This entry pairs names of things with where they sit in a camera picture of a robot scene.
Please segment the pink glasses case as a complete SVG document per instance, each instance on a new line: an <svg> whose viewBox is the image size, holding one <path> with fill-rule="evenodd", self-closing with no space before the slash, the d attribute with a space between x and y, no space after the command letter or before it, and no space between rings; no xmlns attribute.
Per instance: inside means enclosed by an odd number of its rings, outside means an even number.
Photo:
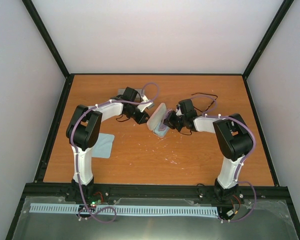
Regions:
<svg viewBox="0 0 300 240"><path fill-rule="evenodd" d="M155 132L158 131L159 123L161 122L167 110L169 109L167 108L166 104L162 102L147 121L146 125L154 135L156 135Z"/></svg>

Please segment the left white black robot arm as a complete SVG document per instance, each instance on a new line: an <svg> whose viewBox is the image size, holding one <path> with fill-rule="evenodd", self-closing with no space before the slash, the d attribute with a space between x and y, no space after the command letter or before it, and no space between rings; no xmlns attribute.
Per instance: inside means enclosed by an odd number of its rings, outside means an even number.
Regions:
<svg viewBox="0 0 300 240"><path fill-rule="evenodd" d="M100 134L101 123L117 116L126 116L139 125L147 123L146 112L154 101L131 87L108 101L93 106L78 105L66 130L74 158L72 187L82 201L89 201L94 195L92 173L92 150Z"/></svg>

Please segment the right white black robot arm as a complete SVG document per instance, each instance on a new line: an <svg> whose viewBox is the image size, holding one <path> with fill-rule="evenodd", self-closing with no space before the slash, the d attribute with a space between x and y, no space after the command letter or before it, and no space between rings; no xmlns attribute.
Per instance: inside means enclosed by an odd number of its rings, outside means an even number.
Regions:
<svg viewBox="0 0 300 240"><path fill-rule="evenodd" d="M215 134L219 149L223 155L220 173L214 182L215 198L222 202L236 193L239 174L246 158L256 148L256 138L247 127L240 114L223 116L198 114L192 100L181 100L176 110L168 111L162 123L170 129L180 132L187 128L193 132Z"/></svg>

